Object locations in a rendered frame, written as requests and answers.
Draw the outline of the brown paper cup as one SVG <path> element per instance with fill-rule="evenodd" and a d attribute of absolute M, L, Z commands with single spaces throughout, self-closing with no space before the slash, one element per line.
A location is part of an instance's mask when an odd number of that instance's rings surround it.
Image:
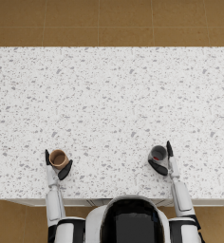
<path fill-rule="evenodd" d="M 56 169 L 61 170 L 68 165 L 69 160 L 63 150 L 57 149 L 50 153 L 49 162 Z"/>

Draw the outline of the grey cup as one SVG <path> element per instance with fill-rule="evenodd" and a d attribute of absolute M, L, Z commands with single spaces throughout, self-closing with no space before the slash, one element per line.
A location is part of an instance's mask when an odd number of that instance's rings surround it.
<path fill-rule="evenodd" d="M 168 153 L 164 146 L 156 145 L 154 146 L 149 155 L 148 155 L 148 161 L 150 165 L 154 168 L 157 167 L 166 167 L 168 163 Z"/>

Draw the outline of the dark round robot body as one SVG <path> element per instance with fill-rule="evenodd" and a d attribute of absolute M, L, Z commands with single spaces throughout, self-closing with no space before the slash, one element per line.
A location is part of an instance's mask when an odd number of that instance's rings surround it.
<path fill-rule="evenodd" d="M 88 214 L 84 243 L 171 243 L 169 221 L 144 196 L 118 196 Z"/>

